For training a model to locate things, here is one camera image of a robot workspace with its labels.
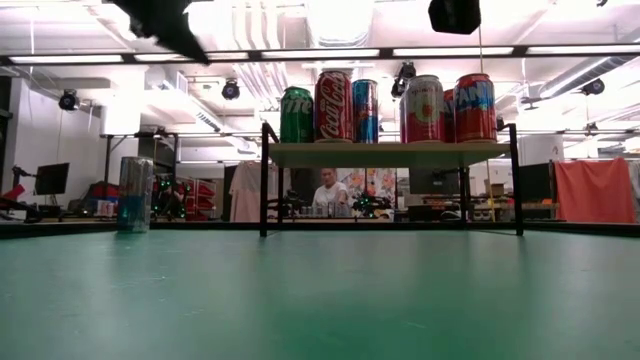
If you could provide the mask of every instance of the red soda can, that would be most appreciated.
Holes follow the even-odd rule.
[[[456,142],[456,122],[454,117],[453,89],[444,92],[444,141]]]
[[[493,83],[487,74],[458,79],[454,88],[456,140],[496,142],[497,124]]]
[[[403,94],[407,142],[443,141],[444,93],[434,75],[420,75]]]
[[[325,71],[316,83],[315,142],[353,142],[351,80],[340,71]]]

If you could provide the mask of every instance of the computer monitor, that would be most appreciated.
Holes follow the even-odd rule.
[[[458,195],[457,169],[409,168],[409,191],[412,194]]]
[[[64,194],[68,175],[69,163],[40,166],[36,175],[36,194]]]

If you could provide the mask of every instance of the silver can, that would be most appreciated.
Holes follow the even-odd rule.
[[[420,75],[411,79],[402,98],[406,142],[443,142],[444,91],[438,77]]]
[[[151,220],[153,160],[123,157],[118,186],[118,230],[146,232]]]

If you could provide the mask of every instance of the white shirt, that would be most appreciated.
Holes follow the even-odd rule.
[[[327,188],[322,185],[316,190],[316,194],[313,196],[313,203],[318,205],[327,205],[330,202],[338,202],[339,194],[341,191],[347,193],[347,185],[336,181],[333,186]]]

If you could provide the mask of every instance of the coca-cola can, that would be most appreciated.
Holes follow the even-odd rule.
[[[408,143],[444,141],[444,91],[434,75],[420,75],[403,94]]]
[[[351,80],[340,71],[325,71],[316,83],[315,142],[353,142]]]

